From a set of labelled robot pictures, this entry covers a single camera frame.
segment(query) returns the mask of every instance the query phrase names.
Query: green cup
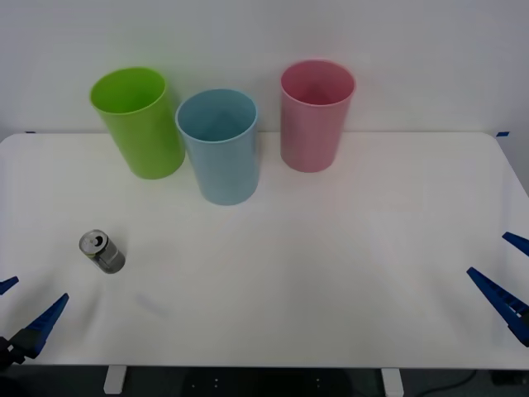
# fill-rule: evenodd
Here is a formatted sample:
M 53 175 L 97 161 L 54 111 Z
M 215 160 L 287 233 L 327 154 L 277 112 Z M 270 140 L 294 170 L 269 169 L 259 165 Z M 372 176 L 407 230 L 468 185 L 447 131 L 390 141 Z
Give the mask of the green cup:
M 184 146 L 167 83 L 159 73 L 147 68 L 116 70 L 95 83 L 90 100 L 135 175 L 164 178 L 180 167 Z

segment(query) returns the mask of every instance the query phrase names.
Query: cable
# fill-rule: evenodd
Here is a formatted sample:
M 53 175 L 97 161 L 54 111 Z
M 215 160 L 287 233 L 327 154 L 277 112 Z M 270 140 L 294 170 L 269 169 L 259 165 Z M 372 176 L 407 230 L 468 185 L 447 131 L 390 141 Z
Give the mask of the cable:
M 419 393 L 418 395 L 416 395 L 415 397 L 424 397 L 425 395 L 429 395 L 431 393 L 436 393 L 438 391 L 445 391 L 445 390 L 450 390 L 450 389 L 455 389 L 456 387 L 460 387 L 462 385 L 466 385 L 467 383 L 469 383 L 471 380 L 473 380 L 473 378 L 476 376 L 476 374 L 478 373 L 477 370 L 473 370 L 470 375 L 468 375 L 466 378 L 464 378 L 462 381 L 460 382 L 457 382 L 457 383 L 454 383 L 453 385 L 446 385 L 446 386 L 440 386 L 440 387 L 434 387 L 432 389 L 428 389 L 428 390 L 424 390 L 422 391 L 421 393 Z

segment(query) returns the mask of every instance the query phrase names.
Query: floor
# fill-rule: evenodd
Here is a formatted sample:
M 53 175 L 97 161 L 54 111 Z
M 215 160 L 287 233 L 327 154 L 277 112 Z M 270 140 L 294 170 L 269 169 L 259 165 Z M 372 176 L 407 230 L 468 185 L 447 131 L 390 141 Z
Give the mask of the floor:
M 129 367 L 123 397 L 170 397 L 182 395 L 189 369 L 176 367 Z M 3 376 L 18 380 L 29 396 L 34 397 L 103 397 L 102 386 L 107 368 L 102 366 L 12 366 Z M 379 371 L 348 370 L 355 390 L 367 397 L 383 396 Z M 402 370 L 405 396 L 456 383 L 469 371 Z M 522 397 L 529 396 L 529 385 L 493 385 L 488 371 L 479 371 L 473 380 L 456 390 L 432 394 L 444 397 Z

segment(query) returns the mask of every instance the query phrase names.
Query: cup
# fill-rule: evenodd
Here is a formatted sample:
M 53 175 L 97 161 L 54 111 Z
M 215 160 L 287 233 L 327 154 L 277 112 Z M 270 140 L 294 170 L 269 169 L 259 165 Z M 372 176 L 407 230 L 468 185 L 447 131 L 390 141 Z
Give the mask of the cup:
M 304 60 L 281 77 L 281 157 L 302 172 L 318 172 L 336 157 L 355 79 L 328 60 Z
M 158 72 L 129 68 L 107 74 L 93 86 L 90 100 L 135 175 L 164 178 L 180 167 L 184 146 Z
M 233 205 L 257 188 L 257 107 L 245 94 L 211 89 L 181 103 L 176 124 L 207 201 Z

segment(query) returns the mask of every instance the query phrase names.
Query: white table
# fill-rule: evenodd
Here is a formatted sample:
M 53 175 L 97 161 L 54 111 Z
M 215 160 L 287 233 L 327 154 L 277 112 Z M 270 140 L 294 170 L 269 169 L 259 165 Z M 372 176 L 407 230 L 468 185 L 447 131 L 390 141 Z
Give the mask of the white table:
M 0 145 L 0 334 L 68 292 L 41 364 L 529 369 L 465 271 L 529 302 L 529 198 L 480 133 L 346 133 L 335 164 L 289 169 L 260 135 L 245 203 L 204 200 L 186 160 L 136 178 L 105 134 Z M 79 251 L 92 228 L 115 275 Z

